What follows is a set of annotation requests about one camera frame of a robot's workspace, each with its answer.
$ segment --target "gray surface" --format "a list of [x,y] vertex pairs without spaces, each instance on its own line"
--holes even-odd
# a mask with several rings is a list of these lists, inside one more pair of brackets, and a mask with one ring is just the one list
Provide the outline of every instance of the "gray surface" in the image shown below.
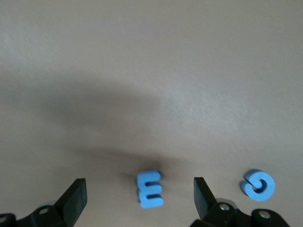
[[[86,177],[76,226],[180,226],[193,177],[302,226],[303,2],[0,2],[0,213],[22,218]],[[162,208],[135,176],[163,172]],[[240,190],[259,168],[276,193]]]

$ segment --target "blue magnet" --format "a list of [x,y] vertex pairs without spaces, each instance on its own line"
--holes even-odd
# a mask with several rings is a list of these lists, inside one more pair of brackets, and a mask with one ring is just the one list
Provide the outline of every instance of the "blue magnet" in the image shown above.
[[158,182],[161,175],[157,170],[144,171],[138,174],[139,200],[142,208],[163,206],[164,200],[160,196],[162,186]]
[[274,179],[261,170],[251,170],[245,175],[246,181],[241,182],[245,194],[255,201],[268,200],[275,192]]

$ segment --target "blue object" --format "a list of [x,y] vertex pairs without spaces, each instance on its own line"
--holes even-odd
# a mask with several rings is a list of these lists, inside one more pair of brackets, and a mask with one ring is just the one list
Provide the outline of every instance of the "blue object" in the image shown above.
[[158,182],[160,179],[161,175],[157,170],[144,171],[138,174],[137,184],[142,208],[147,209],[163,206],[164,200],[160,196],[162,186]]
[[241,182],[242,190],[255,201],[268,200],[275,192],[274,179],[261,170],[251,170],[245,175],[246,181]]

